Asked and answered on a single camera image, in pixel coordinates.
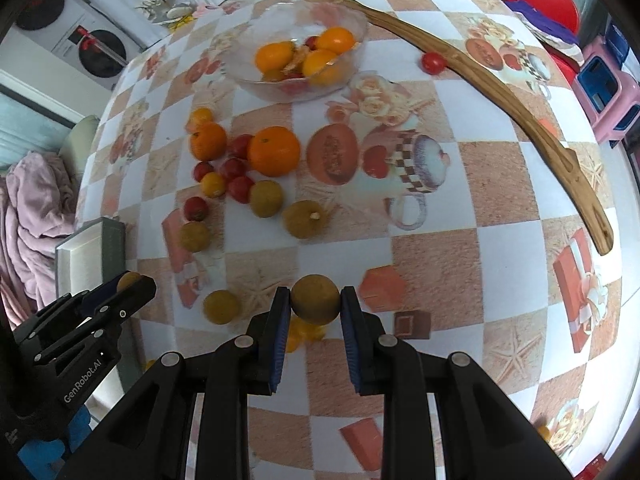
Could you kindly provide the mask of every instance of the wooden scratcher claw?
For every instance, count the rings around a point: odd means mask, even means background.
[[[582,173],[574,150],[569,150],[560,144],[509,90],[508,86],[496,76],[440,38],[380,10],[370,9],[355,0],[306,1],[341,4],[350,9],[359,10],[373,25],[385,28],[420,50],[442,54],[450,69],[504,110],[527,134],[546,165],[574,202],[597,251],[600,254],[607,254],[613,248],[613,230],[609,219],[604,214],[596,193]]]

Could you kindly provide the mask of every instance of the transparent bowl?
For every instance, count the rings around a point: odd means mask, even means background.
[[[277,41],[294,41],[296,45],[302,45],[306,38],[319,36],[329,27],[344,27],[351,31],[356,45],[311,77],[260,81],[262,74],[255,67],[254,58],[261,46]],[[224,70],[240,88],[265,101],[290,103],[314,99],[342,88],[358,71],[368,28],[369,22],[363,13],[343,6],[304,1],[275,4],[253,21],[224,52]]]

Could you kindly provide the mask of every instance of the screw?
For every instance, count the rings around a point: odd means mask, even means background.
[[[160,362],[164,366],[175,366],[180,362],[180,354],[168,352],[161,357]]]
[[[254,338],[250,335],[241,335],[236,337],[234,343],[238,348],[249,348],[249,346],[254,344]]]
[[[391,348],[392,346],[396,346],[398,344],[398,339],[394,335],[383,334],[378,338],[378,342],[382,346],[386,346],[388,348]]]
[[[456,366],[465,367],[471,362],[471,357],[464,352],[456,352],[451,356],[451,362]]]

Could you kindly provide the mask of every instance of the pink blanket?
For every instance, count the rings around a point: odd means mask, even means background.
[[[56,299],[55,247],[76,197],[59,156],[29,152],[0,182],[0,297],[14,328]]]

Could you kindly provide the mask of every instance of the checkered tablecloth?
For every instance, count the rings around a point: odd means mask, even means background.
[[[102,117],[78,223],[117,216],[127,225],[129,269],[158,284],[133,320],[141,361],[169,350],[212,351],[268,309],[276,286],[300,276],[325,274],[338,288],[362,283],[362,292],[367,271],[377,269],[393,277],[399,304],[389,310],[361,300],[387,332],[394,332],[394,309],[428,313],[429,338],[411,343],[441,356],[468,352],[527,418],[564,430],[554,448],[579,470],[618,423],[602,387],[615,368],[618,242],[598,256],[523,131],[456,74],[422,72],[420,52],[381,28],[370,28],[360,73],[335,94],[288,105],[236,88],[221,74],[218,54],[251,19],[290,1],[232,0],[180,28],[133,60]],[[449,41],[509,84],[576,151],[617,235],[590,125],[558,68],[500,0],[358,1]],[[303,153],[319,128],[344,123],[361,153],[386,146],[396,165],[385,178],[357,169],[346,184],[330,186],[302,160],[278,180],[287,203],[309,198],[324,206],[330,222],[319,238],[300,242],[279,217],[258,219],[230,198],[210,200],[212,247],[172,258],[178,249],[168,238],[183,222],[176,210],[200,194],[184,125],[202,105],[230,138],[282,125]],[[241,319],[227,326],[202,313],[204,296],[219,288],[242,301]],[[375,476],[340,429],[363,418],[373,419],[368,428],[381,427],[382,398],[354,393],[341,338],[337,320],[323,340],[287,355],[276,396],[250,399],[256,480]],[[440,474],[442,465],[439,454]]]

